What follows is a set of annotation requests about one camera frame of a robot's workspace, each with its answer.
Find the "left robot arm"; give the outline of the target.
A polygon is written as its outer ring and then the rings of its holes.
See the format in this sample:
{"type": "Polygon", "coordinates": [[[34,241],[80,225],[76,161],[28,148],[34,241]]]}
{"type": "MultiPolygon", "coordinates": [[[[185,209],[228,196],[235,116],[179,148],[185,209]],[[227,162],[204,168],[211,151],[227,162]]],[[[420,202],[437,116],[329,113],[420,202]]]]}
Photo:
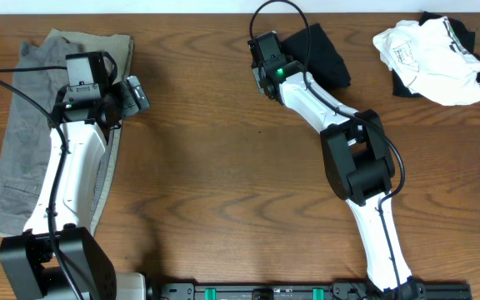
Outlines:
{"type": "Polygon", "coordinates": [[[118,273],[91,233],[93,194],[110,132],[149,108],[134,76],[121,81],[108,52],[66,56],[68,85],[52,111],[42,190],[20,235],[5,237],[0,263],[18,299],[145,299],[140,272],[118,273]]]}

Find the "black leggings with red waistband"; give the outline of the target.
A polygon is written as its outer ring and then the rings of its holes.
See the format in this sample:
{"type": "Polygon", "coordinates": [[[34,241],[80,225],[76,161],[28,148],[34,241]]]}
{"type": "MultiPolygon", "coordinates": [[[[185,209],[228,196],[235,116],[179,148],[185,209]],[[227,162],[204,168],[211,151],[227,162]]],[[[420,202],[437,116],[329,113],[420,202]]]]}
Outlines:
{"type": "MultiPolygon", "coordinates": [[[[319,23],[310,25],[309,29],[311,48],[307,70],[325,90],[349,87],[351,77],[348,69],[328,35],[319,23]]],[[[307,41],[307,30],[303,29],[281,42],[282,51],[300,63],[305,63],[307,41]]]]}

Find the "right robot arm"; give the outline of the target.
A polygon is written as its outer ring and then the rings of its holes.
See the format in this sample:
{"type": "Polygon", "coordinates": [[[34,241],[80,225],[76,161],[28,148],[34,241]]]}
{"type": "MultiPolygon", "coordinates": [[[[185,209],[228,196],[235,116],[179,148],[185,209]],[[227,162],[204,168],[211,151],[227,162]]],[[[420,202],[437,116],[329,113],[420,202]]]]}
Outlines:
{"type": "Polygon", "coordinates": [[[252,69],[260,93],[303,117],[321,139],[333,192],[351,209],[367,259],[368,298],[420,299],[399,246],[392,214],[392,179],[402,159],[379,116],[358,112],[324,90],[305,62],[286,55],[275,32],[251,37],[252,69]]]}

